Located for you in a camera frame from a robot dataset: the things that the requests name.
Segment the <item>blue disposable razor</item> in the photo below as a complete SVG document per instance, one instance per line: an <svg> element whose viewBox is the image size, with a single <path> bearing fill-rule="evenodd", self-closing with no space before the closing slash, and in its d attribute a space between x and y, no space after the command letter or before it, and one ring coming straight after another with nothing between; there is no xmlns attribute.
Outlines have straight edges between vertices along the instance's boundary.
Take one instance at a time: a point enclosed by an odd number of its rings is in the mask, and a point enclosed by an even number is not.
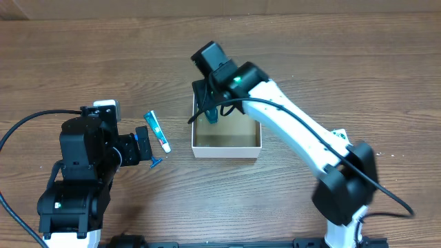
<svg viewBox="0 0 441 248"><path fill-rule="evenodd" d="M155 158L152 155L150 140L148 138L141 138L136 134L135 139L139 147L140 161L151 161L152 164L150 165L150 169L154 169L163 161L162 158Z"/></svg>

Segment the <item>teal mouthwash bottle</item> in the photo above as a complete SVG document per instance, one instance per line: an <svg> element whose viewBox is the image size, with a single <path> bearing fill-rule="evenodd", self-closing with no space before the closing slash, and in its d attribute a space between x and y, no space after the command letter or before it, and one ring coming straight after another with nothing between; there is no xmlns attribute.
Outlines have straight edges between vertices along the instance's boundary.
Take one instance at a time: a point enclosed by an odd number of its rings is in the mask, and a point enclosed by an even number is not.
<svg viewBox="0 0 441 248"><path fill-rule="evenodd" d="M205 116L210 124L215 124L218 122L218 109L212 108L210 110L205 111Z"/></svg>

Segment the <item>teal toothpaste tube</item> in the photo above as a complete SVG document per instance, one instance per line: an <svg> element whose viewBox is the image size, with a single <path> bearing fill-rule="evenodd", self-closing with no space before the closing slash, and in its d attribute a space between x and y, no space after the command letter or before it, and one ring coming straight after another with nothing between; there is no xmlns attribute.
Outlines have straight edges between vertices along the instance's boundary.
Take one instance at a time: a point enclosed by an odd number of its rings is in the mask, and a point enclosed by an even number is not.
<svg viewBox="0 0 441 248"><path fill-rule="evenodd" d="M158 142L160 143L161 147L163 148L164 152L166 154L169 154L172 151L172 149L171 149L170 144L167 141L167 139L163 133L163 130L159 124L159 121L156 117L154 110L151 110L148 113L146 113L144 115L144 119L146 120L146 122L150 126L151 130L153 131L154 135L156 136L156 138L157 138Z"/></svg>

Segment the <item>green white soap packet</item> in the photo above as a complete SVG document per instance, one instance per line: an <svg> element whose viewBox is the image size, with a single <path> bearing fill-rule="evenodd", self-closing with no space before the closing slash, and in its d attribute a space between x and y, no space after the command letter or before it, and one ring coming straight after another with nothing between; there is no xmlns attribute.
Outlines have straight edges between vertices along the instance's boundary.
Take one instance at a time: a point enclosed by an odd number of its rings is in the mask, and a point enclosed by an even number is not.
<svg viewBox="0 0 441 248"><path fill-rule="evenodd" d="M333 130L332 133L341 139L348 140L345 129Z"/></svg>

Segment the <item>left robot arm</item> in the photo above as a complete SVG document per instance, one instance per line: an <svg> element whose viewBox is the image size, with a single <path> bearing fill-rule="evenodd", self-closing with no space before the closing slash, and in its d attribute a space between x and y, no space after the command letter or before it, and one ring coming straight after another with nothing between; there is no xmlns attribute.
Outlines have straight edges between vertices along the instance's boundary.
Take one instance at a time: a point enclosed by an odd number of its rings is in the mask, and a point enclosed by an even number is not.
<svg viewBox="0 0 441 248"><path fill-rule="evenodd" d="M98 247L114 175L152 158L148 129L119 134L114 105L82 107L61 126L62 159L37 203L48 247Z"/></svg>

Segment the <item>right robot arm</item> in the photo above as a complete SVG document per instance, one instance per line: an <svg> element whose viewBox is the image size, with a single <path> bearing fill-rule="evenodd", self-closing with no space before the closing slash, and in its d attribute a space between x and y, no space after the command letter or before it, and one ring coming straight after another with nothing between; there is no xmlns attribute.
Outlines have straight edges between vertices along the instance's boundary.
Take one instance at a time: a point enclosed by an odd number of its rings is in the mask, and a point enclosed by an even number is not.
<svg viewBox="0 0 441 248"><path fill-rule="evenodd" d="M191 60L204 76L193 82L200 112L231 105L277 134L318 179L313 204L327 219L327 247L359 247L361 219L378 182L372 148L352 145L291 102L267 73L251 62L237 66L210 41Z"/></svg>

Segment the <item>white cardboard box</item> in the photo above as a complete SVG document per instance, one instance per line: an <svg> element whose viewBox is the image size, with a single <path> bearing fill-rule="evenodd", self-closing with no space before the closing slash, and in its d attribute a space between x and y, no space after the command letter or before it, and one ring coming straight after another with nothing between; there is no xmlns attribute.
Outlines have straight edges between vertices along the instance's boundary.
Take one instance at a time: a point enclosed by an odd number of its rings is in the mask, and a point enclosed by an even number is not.
<svg viewBox="0 0 441 248"><path fill-rule="evenodd" d="M192 123L195 158L258 158L262 146L262 125L237 110L214 124L204 114Z"/></svg>

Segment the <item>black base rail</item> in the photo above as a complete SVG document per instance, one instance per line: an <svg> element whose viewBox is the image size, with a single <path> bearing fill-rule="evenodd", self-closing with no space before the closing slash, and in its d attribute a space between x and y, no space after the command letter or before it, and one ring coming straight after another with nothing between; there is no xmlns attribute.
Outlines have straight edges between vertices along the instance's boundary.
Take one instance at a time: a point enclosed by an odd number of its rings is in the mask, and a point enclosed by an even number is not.
<svg viewBox="0 0 441 248"><path fill-rule="evenodd" d="M292 241L259 241L259 242L147 242L144 236L114 236L107 244L98 248L328 248L324 238L295 238Z"/></svg>

